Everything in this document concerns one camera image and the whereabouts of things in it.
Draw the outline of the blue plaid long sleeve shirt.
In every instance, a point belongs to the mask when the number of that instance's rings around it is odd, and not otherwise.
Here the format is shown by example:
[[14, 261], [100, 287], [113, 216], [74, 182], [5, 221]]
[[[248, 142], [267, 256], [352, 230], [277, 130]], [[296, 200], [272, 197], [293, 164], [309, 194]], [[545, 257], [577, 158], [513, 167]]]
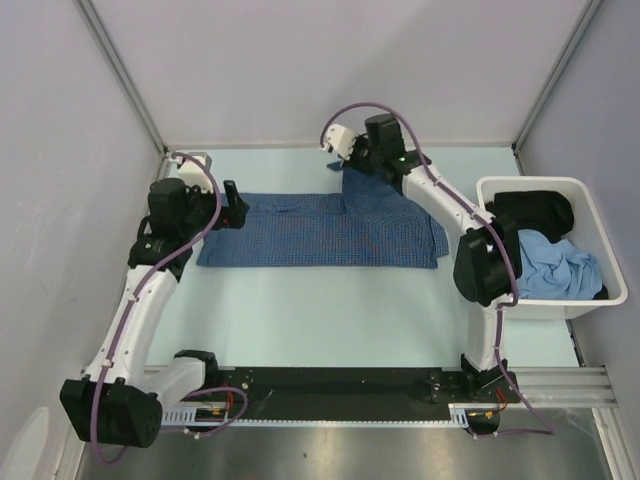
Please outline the blue plaid long sleeve shirt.
[[209, 233], [197, 265], [437, 268], [449, 244], [431, 215], [377, 176], [331, 167], [338, 193], [244, 194], [245, 225]]

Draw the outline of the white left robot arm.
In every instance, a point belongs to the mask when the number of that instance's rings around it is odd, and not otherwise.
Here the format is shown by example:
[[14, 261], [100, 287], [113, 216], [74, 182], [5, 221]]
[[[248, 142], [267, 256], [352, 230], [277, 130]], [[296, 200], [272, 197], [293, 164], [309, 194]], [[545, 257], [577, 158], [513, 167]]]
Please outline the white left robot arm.
[[129, 252], [124, 291], [107, 335], [78, 379], [68, 379], [60, 401], [80, 440], [146, 448], [159, 434], [164, 414], [177, 403], [214, 396], [230, 403], [212, 352], [183, 349], [153, 376], [145, 373], [161, 316], [174, 294], [193, 246], [207, 226], [240, 229], [248, 204], [232, 180], [212, 186], [179, 178], [153, 183]]

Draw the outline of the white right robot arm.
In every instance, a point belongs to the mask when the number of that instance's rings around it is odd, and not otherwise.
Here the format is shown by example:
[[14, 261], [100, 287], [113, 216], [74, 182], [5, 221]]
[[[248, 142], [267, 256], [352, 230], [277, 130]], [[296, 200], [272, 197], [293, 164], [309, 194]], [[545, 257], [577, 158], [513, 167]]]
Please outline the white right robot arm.
[[470, 304], [461, 388], [473, 401], [493, 394], [506, 374], [504, 311], [518, 304], [522, 272], [517, 227], [510, 217], [476, 205], [453, 187], [420, 148], [407, 149], [400, 122], [375, 115], [359, 134], [332, 126], [325, 136], [344, 166], [379, 177], [433, 217], [448, 236], [453, 281]]

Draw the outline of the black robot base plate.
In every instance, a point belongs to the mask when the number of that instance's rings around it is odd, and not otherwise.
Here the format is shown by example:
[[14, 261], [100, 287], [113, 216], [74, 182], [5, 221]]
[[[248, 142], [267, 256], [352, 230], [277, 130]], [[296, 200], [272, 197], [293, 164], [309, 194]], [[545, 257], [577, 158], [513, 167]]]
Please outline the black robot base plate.
[[236, 367], [220, 387], [248, 396], [243, 420], [414, 423], [451, 418], [451, 404], [517, 403], [501, 372], [478, 380], [441, 368]]

